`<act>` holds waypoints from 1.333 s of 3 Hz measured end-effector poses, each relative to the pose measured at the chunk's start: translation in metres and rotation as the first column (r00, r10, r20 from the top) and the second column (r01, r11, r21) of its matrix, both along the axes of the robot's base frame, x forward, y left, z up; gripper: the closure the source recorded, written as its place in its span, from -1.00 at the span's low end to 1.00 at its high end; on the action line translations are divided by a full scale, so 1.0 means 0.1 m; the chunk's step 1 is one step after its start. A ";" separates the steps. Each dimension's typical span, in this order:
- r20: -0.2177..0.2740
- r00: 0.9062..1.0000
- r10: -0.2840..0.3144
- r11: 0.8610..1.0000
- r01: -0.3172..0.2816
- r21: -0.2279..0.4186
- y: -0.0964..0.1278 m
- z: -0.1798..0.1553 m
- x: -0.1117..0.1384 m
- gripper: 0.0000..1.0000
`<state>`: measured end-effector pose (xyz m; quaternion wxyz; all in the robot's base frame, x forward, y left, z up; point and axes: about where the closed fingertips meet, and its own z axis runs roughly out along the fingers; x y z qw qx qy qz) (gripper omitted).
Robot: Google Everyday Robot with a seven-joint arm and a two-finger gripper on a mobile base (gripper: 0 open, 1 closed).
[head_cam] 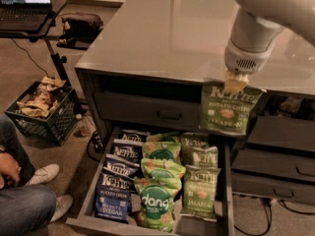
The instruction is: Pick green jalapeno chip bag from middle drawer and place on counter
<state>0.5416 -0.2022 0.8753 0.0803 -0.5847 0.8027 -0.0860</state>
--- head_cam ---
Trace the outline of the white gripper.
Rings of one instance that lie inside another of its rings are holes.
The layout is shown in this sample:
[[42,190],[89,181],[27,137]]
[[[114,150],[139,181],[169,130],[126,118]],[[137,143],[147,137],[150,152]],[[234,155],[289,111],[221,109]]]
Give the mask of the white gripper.
[[245,51],[229,40],[224,51],[224,63],[228,69],[225,73],[224,90],[237,93],[245,89],[249,83],[247,75],[262,70],[272,50],[273,45],[262,52]]

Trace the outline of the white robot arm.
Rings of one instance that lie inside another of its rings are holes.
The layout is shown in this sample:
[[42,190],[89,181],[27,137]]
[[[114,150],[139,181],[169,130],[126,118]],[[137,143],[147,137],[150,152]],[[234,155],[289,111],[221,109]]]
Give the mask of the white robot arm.
[[225,51],[224,90],[236,93],[262,70],[276,37],[289,29],[315,42],[315,0],[234,0],[238,11]]

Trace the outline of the person's hand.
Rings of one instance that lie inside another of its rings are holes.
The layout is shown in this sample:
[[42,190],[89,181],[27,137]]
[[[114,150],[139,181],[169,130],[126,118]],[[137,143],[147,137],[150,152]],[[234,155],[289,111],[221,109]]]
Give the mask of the person's hand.
[[21,167],[8,152],[0,153],[0,189],[6,185],[16,187],[20,182]]

